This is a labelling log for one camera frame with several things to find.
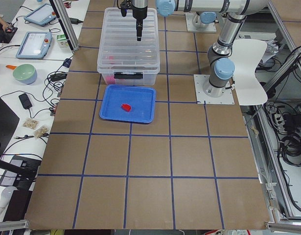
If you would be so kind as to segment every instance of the blue plastic tray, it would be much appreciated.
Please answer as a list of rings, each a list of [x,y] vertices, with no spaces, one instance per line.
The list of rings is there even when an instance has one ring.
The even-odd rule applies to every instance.
[[[156,90],[148,87],[109,85],[106,88],[100,117],[108,120],[151,123],[154,119]],[[122,104],[129,104],[127,112]]]

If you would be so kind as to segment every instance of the white desk surface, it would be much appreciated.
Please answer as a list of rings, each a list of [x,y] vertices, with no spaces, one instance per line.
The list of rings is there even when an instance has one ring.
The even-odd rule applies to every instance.
[[[90,0],[79,0],[79,1],[73,1],[72,7],[67,9],[67,13],[69,17],[72,18],[78,18],[80,20],[84,20],[88,5]],[[44,0],[43,2],[37,2],[36,0],[26,0],[23,4],[23,6],[26,6],[31,9],[36,9],[40,5],[44,3],[49,3],[49,1]],[[12,22],[15,22],[15,19],[18,16],[27,15],[30,11],[25,8],[20,8],[17,15],[14,17],[14,20]],[[19,18],[19,21],[15,24],[16,27],[18,27],[18,31],[16,32],[15,36],[13,37],[10,44],[7,45],[18,45],[21,44],[23,37],[26,32],[28,31],[48,31],[50,28],[59,28],[61,29],[61,26],[59,23],[56,23],[55,25],[47,25],[46,27],[40,27],[35,24],[25,24],[23,17]],[[76,36],[78,37],[81,31],[82,24],[73,25],[73,29],[75,31]],[[18,51],[18,47],[12,47],[8,48],[0,53],[0,96],[3,94],[11,93],[17,90],[21,90],[24,92],[29,92],[34,94],[34,96],[39,99],[43,100],[42,97],[42,91],[45,88],[44,80],[46,76],[53,71],[56,71],[62,64],[62,61],[66,58],[69,58],[72,56],[72,52],[70,48],[60,48],[57,42],[55,41],[56,34],[53,34],[53,42],[51,44],[51,47],[48,51],[48,54],[43,60],[20,60],[16,59],[15,55]],[[16,81],[13,78],[12,70],[7,69],[6,65],[21,65],[21,64],[32,64],[36,70],[37,70],[37,80],[30,84],[22,84],[18,81]],[[65,67],[62,67],[60,71],[68,71]],[[28,110],[24,110],[22,108],[22,105],[19,101],[18,96],[22,94],[22,92],[17,92],[14,94],[6,95],[2,99],[4,102],[7,103],[7,105],[18,115],[20,118],[19,125],[13,135],[15,136],[24,136],[24,135],[33,135],[34,130],[23,127],[23,123],[25,122],[26,118],[29,118],[29,112]],[[51,94],[49,89],[46,89],[45,91],[45,97],[48,97]],[[31,108],[32,115],[34,115],[37,111],[49,108],[49,105],[46,102],[37,102],[35,99],[33,99],[30,95],[28,95],[30,98],[30,101],[33,105]],[[57,97],[57,92],[54,91],[51,98],[48,99],[50,101],[52,98]],[[36,116],[36,120],[39,121],[39,125],[37,128],[41,127],[42,125],[45,125],[49,128],[51,128],[53,123],[53,117],[50,115],[50,111],[42,111]],[[9,143],[11,145],[12,143],[16,142],[16,139],[12,139]],[[24,140],[22,143],[14,145],[8,153],[16,154],[16,153],[32,153],[37,154],[39,156],[43,156],[45,151],[45,143],[42,140],[31,138],[28,140]],[[34,156],[27,156],[34,159],[39,159]],[[12,156],[4,156],[4,160],[6,162],[9,162],[11,160]],[[5,211],[0,215],[0,221],[3,220]]]

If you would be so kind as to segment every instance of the blue joint cap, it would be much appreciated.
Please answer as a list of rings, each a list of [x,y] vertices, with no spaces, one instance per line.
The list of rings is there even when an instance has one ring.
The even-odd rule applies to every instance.
[[[205,11],[200,14],[200,21],[203,24],[210,24],[216,19],[216,14],[214,11]]]
[[[221,58],[214,66],[215,74],[222,80],[229,80],[235,71],[235,65],[229,58]]]
[[[173,14],[175,10],[174,0],[156,0],[158,13],[164,17]]]

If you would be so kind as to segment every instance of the bowl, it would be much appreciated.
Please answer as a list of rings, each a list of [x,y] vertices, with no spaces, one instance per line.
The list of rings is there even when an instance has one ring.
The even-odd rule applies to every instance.
[[[30,64],[23,64],[15,68],[13,76],[19,82],[31,84],[36,81],[37,71],[34,66]]]

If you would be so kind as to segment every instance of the transparent storage container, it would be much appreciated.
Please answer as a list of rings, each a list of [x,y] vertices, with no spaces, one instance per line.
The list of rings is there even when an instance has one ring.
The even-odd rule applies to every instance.
[[[118,8],[105,10],[97,71],[107,84],[152,86],[160,71],[157,11],[149,8],[141,41],[136,37],[132,11],[122,17]]]

